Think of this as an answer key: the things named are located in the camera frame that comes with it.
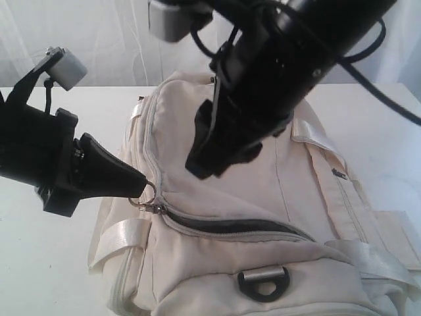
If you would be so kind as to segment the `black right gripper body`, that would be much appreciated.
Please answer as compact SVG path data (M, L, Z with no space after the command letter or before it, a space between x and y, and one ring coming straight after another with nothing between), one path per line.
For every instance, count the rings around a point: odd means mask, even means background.
M282 106L277 85L284 64L260 61L244 72L215 66L214 95L197 110L195 137L186 169L199 179L220 177L232 165L250 163L263 139L279 136L293 109Z

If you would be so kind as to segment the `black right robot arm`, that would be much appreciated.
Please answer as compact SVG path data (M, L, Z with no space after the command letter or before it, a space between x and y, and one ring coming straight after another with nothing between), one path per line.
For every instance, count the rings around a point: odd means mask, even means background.
M279 136L296 106L333 67L366 52L350 49L392 1L246 1L246 16L210 62L214 95L199 107L186 169L200 179L249 163Z

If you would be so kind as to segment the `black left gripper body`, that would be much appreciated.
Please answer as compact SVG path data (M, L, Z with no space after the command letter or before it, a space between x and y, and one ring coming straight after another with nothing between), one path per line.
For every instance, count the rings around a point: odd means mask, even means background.
M79 203L70 170L78 117L59 108L54 115L25 107L19 130L22 174L36 188L43 210L71 217Z

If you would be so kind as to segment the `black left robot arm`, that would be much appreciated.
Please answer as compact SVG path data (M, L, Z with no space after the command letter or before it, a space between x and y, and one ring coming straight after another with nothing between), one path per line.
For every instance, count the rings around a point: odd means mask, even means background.
M138 198L146 176L92 135L75 138L77 123L65 109L51 115L9 94L1 104L1 176L33 186L43 210L63 217L82 199Z

